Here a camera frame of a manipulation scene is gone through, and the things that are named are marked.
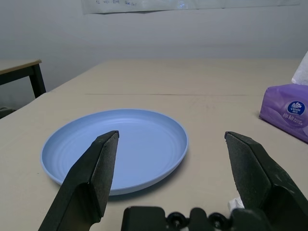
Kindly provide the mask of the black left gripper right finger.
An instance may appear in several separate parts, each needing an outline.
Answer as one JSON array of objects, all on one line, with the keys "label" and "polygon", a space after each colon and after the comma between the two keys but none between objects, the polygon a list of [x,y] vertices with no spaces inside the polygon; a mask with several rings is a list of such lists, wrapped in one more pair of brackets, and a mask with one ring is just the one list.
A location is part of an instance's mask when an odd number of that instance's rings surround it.
[{"label": "black left gripper right finger", "polygon": [[308,201],[289,174],[252,138],[224,136],[231,170],[246,209],[260,209],[275,231],[306,231]]}]

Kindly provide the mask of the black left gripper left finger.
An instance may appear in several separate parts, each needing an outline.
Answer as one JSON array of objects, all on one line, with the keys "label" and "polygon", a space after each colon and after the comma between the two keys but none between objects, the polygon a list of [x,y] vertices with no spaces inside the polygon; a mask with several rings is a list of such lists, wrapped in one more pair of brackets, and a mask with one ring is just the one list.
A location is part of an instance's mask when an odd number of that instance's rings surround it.
[{"label": "black left gripper left finger", "polygon": [[113,181],[119,132],[98,136],[65,177],[39,230],[88,231],[104,216]]}]

